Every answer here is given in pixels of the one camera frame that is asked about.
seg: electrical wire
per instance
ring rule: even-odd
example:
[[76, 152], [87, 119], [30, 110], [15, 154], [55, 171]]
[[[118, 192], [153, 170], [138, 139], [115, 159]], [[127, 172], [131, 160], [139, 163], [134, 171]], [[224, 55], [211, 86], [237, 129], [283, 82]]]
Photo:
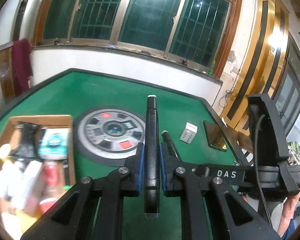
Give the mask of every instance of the electrical wire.
[[[239, 68], [239, 70], [238, 70], [237, 76], [235, 77], [235, 80], [234, 80], [234, 82], [233, 82], [232, 88], [231, 88], [230, 90], [226, 90], [226, 94], [223, 95], [223, 96], [219, 99], [219, 106], [220, 106], [221, 108], [225, 108], [225, 107], [228, 105], [229, 98], [230, 98], [230, 96], [232, 95], [232, 93], [234, 92], [234, 86], [235, 86], [235, 84], [236, 84], [236, 81], [237, 81], [237, 79], [238, 79], [238, 76], [239, 76], [239, 74], [240, 74], [240, 72], [241, 72], [241, 69], [242, 69], [242, 67], [243, 67], [244, 59], [245, 59], [245, 57], [246, 57], [246, 55], [247, 55], [247, 52], [248, 52], [248, 49], [249, 49], [249, 44], [250, 44], [250, 41], [251, 41], [252, 32], [253, 32], [253, 29], [254, 29], [254, 22], [255, 22], [256, 11], [257, 11], [257, 10], [256, 10], [256, 5], [257, 5], [257, 0], [255, 0], [255, 6], [254, 6], [254, 8], [255, 8], [255, 11], [254, 11], [254, 18], [253, 18], [253, 22], [252, 22], [252, 25], [251, 25], [251, 30], [250, 30], [250, 36], [249, 36], [249, 40], [248, 40], [248, 45], [247, 45], [246, 51], [245, 51], [245, 53], [244, 53], [243, 60], [242, 60], [242, 62], [241, 62], [241, 65], [240, 65], [240, 68]], [[222, 105], [220, 104], [220, 102], [221, 102], [221, 100], [222, 100], [223, 98], [225, 99], [225, 104], [224, 104], [224, 106], [222, 106]]]
[[259, 129], [260, 129], [260, 126], [261, 126], [261, 122], [263, 120], [263, 118], [265, 117], [266, 115], [265, 114], [262, 114], [256, 124], [256, 129], [255, 129], [255, 140], [254, 140], [254, 168], [255, 168], [255, 172], [256, 172], [256, 180], [257, 180], [257, 184], [258, 184], [258, 188], [259, 188], [259, 191], [260, 191], [260, 196], [261, 196], [261, 200], [263, 202], [263, 206], [265, 208], [265, 211], [266, 211], [266, 215], [267, 215], [267, 219], [268, 219], [268, 223], [269, 225], [271, 225], [272, 227], [272, 222], [271, 222], [271, 216], [269, 214], [269, 210], [267, 208], [267, 205], [266, 205], [266, 199], [265, 199], [265, 196], [263, 194], [263, 189], [261, 188], [261, 185], [260, 185], [260, 179], [259, 179], [259, 171], [258, 171], [258, 154], [257, 154], [257, 146], [258, 146], [258, 135], [259, 135]]

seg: window sill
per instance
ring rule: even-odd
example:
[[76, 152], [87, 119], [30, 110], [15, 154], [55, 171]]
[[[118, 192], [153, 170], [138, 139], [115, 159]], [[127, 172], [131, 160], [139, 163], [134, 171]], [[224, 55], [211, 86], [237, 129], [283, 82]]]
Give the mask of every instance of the window sill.
[[204, 77], [208, 80], [213, 81], [214, 83], [217, 84], [222, 84], [223, 82], [216, 77], [210, 76], [205, 72], [202, 71], [198, 71], [195, 69], [192, 69], [188, 66], [185, 66], [179, 62], [176, 62], [174, 60], [170, 60], [167, 58], [164, 58], [163, 56], [159, 56], [159, 55], [155, 55], [153, 53], [150, 53], [148, 51], [142, 51], [142, 50], [135, 50], [135, 49], [128, 49], [128, 48], [118, 48], [115, 45], [94, 45], [94, 46], [90, 46], [90, 45], [76, 45], [76, 44], [64, 44], [61, 43], [59, 45], [40, 45], [40, 46], [35, 46], [33, 47], [34, 50], [39, 50], [39, 49], [44, 49], [44, 48], [53, 48], [53, 49], [64, 49], [65, 47], [69, 47], [71, 49], [87, 49], [87, 50], [103, 50], [103, 51], [109, 51], [109, 52], [113, 52], [113, 53], [119, 53], [119, 54], [128, 54], [129, 56], [134, 56], [134, 57], [142, 57], [142, 58], [146, 58], [149, 60], [153, 60], [159, 63], [163, 63], [166, 65], [169, 65], [171, 67], [176, 67], [179, 68], [183, 71], [187, 71], [189, 73], [195, 74], [197, 76], [201, 76]]

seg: silver standing air conditioner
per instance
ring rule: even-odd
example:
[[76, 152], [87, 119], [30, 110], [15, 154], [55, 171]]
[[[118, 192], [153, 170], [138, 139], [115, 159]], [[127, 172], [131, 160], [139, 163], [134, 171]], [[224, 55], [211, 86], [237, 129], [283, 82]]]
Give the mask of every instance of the silver standing air conditioner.
[[27, 38], [32, 43], [39, 6], [40, 0], [19, 1], [13, 21], [12, 41]]

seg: small white box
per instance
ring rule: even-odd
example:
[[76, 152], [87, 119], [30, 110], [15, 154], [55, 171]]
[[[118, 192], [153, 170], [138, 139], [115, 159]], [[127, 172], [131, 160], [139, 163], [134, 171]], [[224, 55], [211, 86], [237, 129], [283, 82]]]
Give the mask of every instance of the small white box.
[[181, 134], [180, 140], [186, 143], [191, 143], [192, 139], [196, 135], [198, 127], [187, 122], [186, 128], [184, 129], [183, 133]]

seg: black cable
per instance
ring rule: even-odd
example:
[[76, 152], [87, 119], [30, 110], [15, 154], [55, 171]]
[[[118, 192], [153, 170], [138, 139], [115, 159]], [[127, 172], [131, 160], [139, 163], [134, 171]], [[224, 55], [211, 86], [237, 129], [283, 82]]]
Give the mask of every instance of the black cable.
[[256, 172], [256, 180], [257, 180], [258, 188], [259, 188], [259, 191], [260, 191], [261, 200], [263, 201], [263, 206], [264, 206], [265, 211], [266, 211], [268, 223], [272, 227], [271, 216], [269, 214], [269, 210], [268, 210], [267, 205], [266, 205], [265, 196], [263, 195], [263, 189], [261, 188], [261, 185], [260, 185], [259, 171], [258, 171], [258, 154], [257, 154], [258, 135], [259, 135], [259, 129], [260, 129], [260, 126], [261, 126], [261, 122], [262, 122], [262, 120], [265, 116], [266, 116], [265, 114], [262, 114], [260, 116], [257, 124], [256, 124], [255, 143], [254, 143], [254, 168], [255, 168], [255, 172]]

